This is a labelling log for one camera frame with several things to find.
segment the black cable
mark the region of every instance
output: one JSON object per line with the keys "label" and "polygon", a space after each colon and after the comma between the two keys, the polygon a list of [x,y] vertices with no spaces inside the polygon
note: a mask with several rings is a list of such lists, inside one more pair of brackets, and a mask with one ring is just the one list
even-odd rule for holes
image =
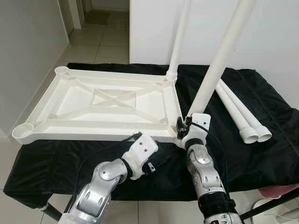
{"label": "black cable", "polygon": [[205,127],[199,125],[199,124],[196,124],[194,122],[191,122],[192,125],[196,126],[196,127],[199,127],[200,129],[204,130],[205,132],[207,132],[210,136],[212,136],[212,138],[215,140],[215,142],[217,142],[222,154],[223,154],[223,159],[224,159],[224,187],[225,187],[225,190],[226,190],[226,194],[228,196],[228,199],[230,199],[230,196],[229,196],[229,190],[228,190],[228,162],[226,160],[226,156],[225,156],[225,153],[224,153],[224,150],[223,150],[223,147],[221,145],[221,143],[219,142],[219,140],[215,137],[215,135],[213,135],[209,130],[207,130]]}
{"label": "black cable", "polygon": [[104,151],[106,151],[106,150],[108,150],[108,149],[111,149],[111,148],[113,148],[113,147],[115,147],[115,146],[118,146],[118,145],[120,145],[120,144],[122,144],[122,143],[124,143],[124,142],[126,142],[126,141],[128,141],[128,140],[130,140],[131,138],[135,138],[135,137],[139,138],[140,135],[141,135],[141,133],[133,134],[132,136],[130,136],[130,137],[128,137],[128,138],[126,138],[126,139],[120,141],[119,143],[117,143],[117,144],[115,144],[115,145],[113,145],[113,146],[107,147],[107,148],[105,148],[105,149],[103,149],[103,150],[101,150],[101,151],[97,151],[97,152],[91,154],[90,156],[88,156],[87,158],[85,158],[85,159],[81,162],[81,164],[80,164],[80,166],[79,166],[79,169],[78,169],[78,171],[77,171],[77,174],[76,174],[75,187],[74,187],[74,192],[73,192],[73,196],[72,196],[72,203],[71,203],[71,205],[70,205],[70,208],[74,205],[74,203],[75,203],[75,201],[76,201],[76,198],[77,198],[77,185],[78,185],[78,180],[79,180],[79,176],[80,176],[80,171],[81,171],[83,165],[84,165],[90,158],[94,157],[96,154],[102,153],[102,152],[104,152]]}

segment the white plastic part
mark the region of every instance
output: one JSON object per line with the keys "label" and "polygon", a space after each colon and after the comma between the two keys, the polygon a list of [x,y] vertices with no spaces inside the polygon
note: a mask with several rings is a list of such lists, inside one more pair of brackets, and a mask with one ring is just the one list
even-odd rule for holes
{"label": "white plastic part", "polygon": [[232,100],[229,98],[229,96],[225,93],[225,91],[222,89],[220,85],[216,86],[216,92],[219,95],[223,104],[225,105],[228,113],[237,125],[240,131],[240,136],[242,137],[243,141],[246,144],[251,144],[257,141],[258,135],[255,129],[250,127],[246,119],[243,117],[238,108],[234,105]]}
{"label": "white plastic part", "polygon": [[[192,114],[192,122],[203,126],[207,130],[209,130],[210,128],[210,120],[211,120],[211,116],[209,114],[206,113]],[[185,148],[186,142],[190,139],[201,139],[203,141],[203,145],[205,146],[206,136],[207,136],[207,132],[201,130],[199,127],[196,127],[195,125],[191,125],[188,134],[182,139],[182,146],[183,148]]]}
{"label": "white plastic part", "polygon": [[190,5],[191,5],[191,0],[184,0],[183,11],[180,17],[176,39],[172,50],[171,61],[170,61],[169,69],[166,72],[166,78],[170,81],[176,81],[178,77],[178,60],[179,60],[181,46],[184,40],[186,25],[188,22]]}
{"label": "white plastic part", "polygon": [[241,37],[255,2],[256,0],[239,0],[230,24],[217,49],[216,55],[191,105],[187,115],[188,117],[195,112],[204,112],[206,105],[225,70],[225,62],[228,56],[235,49]]}
{"label": "white plastic part", "polygon": [[13,130],[21,144],[37,139],[116,141],[137,132],[177,142],[175,127],[182,114],[173,81],[64,66],[55,72],[26,122]]}
{"label": "white plastic part", "polygon": [[129,151],[125,152],[122,158],[130,165],[133,175],[132,180],[137,180],[143,174],[142,166],[149,157],[158,151],[158,146],[153,139],[143,134],[137,141],[131,145]]}
{"label": "white plastic part", "polygon": [[258,135],[258,142],[269,140],[272,137],[268,128],[263,126],[256,117],[250,112],[250,110],[242,103],[242,101],[233,93],[233,91],[220,79],[219,85],[223,88],[229,98],[233,101],[235,106],[241,112],[243,117],[247,120],[249,125],[253,127]]}

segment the floor tile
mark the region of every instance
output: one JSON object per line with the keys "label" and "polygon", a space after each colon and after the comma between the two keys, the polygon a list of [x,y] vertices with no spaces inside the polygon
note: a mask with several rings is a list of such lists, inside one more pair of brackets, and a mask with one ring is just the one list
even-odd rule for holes
{"label": "floor tile", "polygon": [[128,12],[111,12],[108,19],[108,25],[116,21],[129,21],[129,15]]}
{"label": "floor tile", "polygon": [[230,193],[230,197],[236,203],[235,209],[239,214],[251,210],[253,204],[263,197],[258,190],[248,190]]}
{"label": "floor tile", "polygon": [[129,31],[129,21],[127,20],[115,20],[107,24],[107,29],[117,29],[117,30],[126,30]]}
{"label": "floor tile", "polygon": [[0,191],[0,219],[3,224],[40,224],[43,213],[31,209]]}
{"label": "floor tile", "polygon": [[245,224],[252,224],[252,222],[251,222],[251,219],[250,219],[250,218],[248,218],[248,219],[244,220],[244,223],[245,223]]}
{"label": "floor tile", "polygon": [[197,201],[139,202],[139,224],[203,223]]}
{"label": "floor tile", "polygon": [[61,61],[93,63],[97,51],[98,51],[98,46],[71,45],[67,47],[67,49],[64,51]]}
{"label": "floor tile", "polygon": [[[53,205],[61,213],[63,213],[70,198],[71,195],[53,194],[52,197],[49,199],[49,203]],[[48,215],[44,214],[41,224],[57,224],[57,222]]]}
{"label": "floor tile", "polygon": [[17,156],[20,148],[21,145],[15,140],[12,142],[0,142],[0,189],[4,188],[11,168],[13,167],[15,157]]}
{"label": "floor tile", "polygon": [[[70,197],[69,195],[54,195],[49,202],[63,212]],[[41,224],[55,223],[57,222],[47,215],[43,216],[41,222]],[[137,202],[111,201],[105,213],[103,224],[138,224]]]}
{"label": "floor tile", "polygon": [[129,43],[129,32],[127,30],[107,28],[102,37],[100,46],[127,47],[128,43]]}
{"label": "floor tile", "polygon": [[129,53],[127,47],[106,47],[100,46],[94,63],[129,63]]}
{"label": "floor tile", "polygon": [[111,201],[103,224],[138,224],[138,202]]}
{"label": "floor tile", "polygon": [[[258,201],[257,206],[261,206],[262,204],[265,204],[266,202],[269,202],[270,199],[263,199],[261,201]],[[251,221],[253,224],[278,224],[276,221],[276,215],[282,215],[288,211],[291,211],[293,209],[297,209],[298,205],[295,200],[291,200],[287,203],[284,203],[283,205],[276,206],[272,209],[269,209],[263,213],[257,214],[256,216],[253,216],[251,218]],[[286,224],[299,224],[299,220],[292,220],[285,222]]]}
{"label": "floor tile", "polygon": [[70,36],[71,44],[100,44],[101,38],[105,31],[105,25],[88,24],[82,29],[75,29]]}

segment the tiled floor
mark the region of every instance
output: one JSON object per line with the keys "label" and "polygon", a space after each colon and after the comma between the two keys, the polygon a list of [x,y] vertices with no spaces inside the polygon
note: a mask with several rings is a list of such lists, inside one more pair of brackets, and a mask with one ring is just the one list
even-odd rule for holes
{"label": "tiled floor", "polygon": [[[112,13],[108,25],[87,24],[82,30],[74,30],[67,48],[57,66],[69,62],[78,63],[129,63],[128,14]],[[51,72],[44,82],[44,89],[54,77]],[[8,224],[54,224],[39,210],[32,210],[3,194],[2,189],[13,165],[20,145],[16,142],[0,142],[0,218]],[[248,211],[261,198],[257,190],[232,193],[237,211]],[[53,195],[50,203],[63,211],[70,196]],[[296,207],[293,200],[290,209]],[[111,202],[105,224],[200,224],[203,216],[197,202]]]}
{"label": "tiled floor", "polygon": [[129,63],[128,13],[112,12],[107,25],[85,24],[73,30],[71,46],[62,55],[62,62]]}

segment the pink cloth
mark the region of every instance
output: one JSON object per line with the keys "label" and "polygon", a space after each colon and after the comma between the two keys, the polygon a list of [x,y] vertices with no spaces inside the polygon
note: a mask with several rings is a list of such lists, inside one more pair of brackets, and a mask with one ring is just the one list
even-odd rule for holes
{"label": "pink cloth", "polygon": [[260,188],[258,189],[258,191],[261,193],[261,195],[264,198],[278,199],[282,195],[296,189],[297,187],[299,187],[299,183],[287,185],[287,186],[269,186],[269,187]]}

